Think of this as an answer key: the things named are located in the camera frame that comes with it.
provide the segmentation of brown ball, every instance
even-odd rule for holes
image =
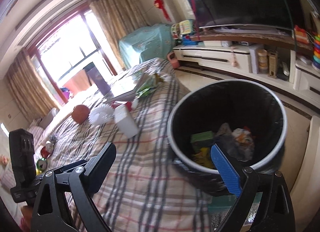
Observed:
[[[84,121],[88,119],[89,114],[90,114],[90,109],[83,104],[79,104],[79,105],[76,105],[75,108],[73,109],[71,113],[71,117],[78,124],[83,124]]]

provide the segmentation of gold curtain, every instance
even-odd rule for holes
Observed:
[[[122,68],[119,40],[138,28],[148,26],[134,0],[87,0],[97,17],[111,49]]]
[[[60,108],[31,64],[23,48],[5,75],[7,86],[20,111],[30,122],[45,117],[52,108]]]

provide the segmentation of plaid blanket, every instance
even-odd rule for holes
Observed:
[[[64,117],[52,132],[58,141],[48,169],[89,160],[106,142],[113,142],[116,160],[92,198],[113,231],[209,231],[205,195],[174,169],[168,157],[168,117],[189,91],[177,80],[171,64],[159,58],[137,65],[113,81],[142,68],[158,73],[164,82],[131,111],[139,133],[127,139],[113,121],[92,126],[87,120],[79,125],[71,117]],[[102,100],[102,94],[95,90],[83,104],[93,109]],[[85,231],[71,195],[67,200],[77,228]]]

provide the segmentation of tiled floor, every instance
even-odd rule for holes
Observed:
[[[199,69],[185,67],[180,67],[175,72],[180,82],[191,91],[217,81],[209,77],[204,77],[203,74],[222,79],[233,78],[206,70],[200,71]],[[280,171],[284,174],[287,186],[289,190],[291,190],[300,170],[307,146],[308,128],[311,116],[317,114],[286,96],[278,93],[276,93],[276,95],[285,102],[285,106],[290,104],[306,113],[305,115],[301,115],[296,111],[285,107],[288,117],[288,134],[285,141],[285,154]]]

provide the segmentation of metal bolt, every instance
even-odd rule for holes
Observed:
[[[251,172],[253,172],[253,169],[251,167],[245,167],[244,171],[247,173],[251,173]]]
[[[275,171],[275,175],[278,176],[278,177],[281,177],[282,173],[280,171]]]
[[[53,171],[47,171],[47,173],[45,174],[46,177],[50,177],[53,174]]]
[[[83,172],[84,168],[82,166],[79,166],[76,168],[76,173],[81,173]]]

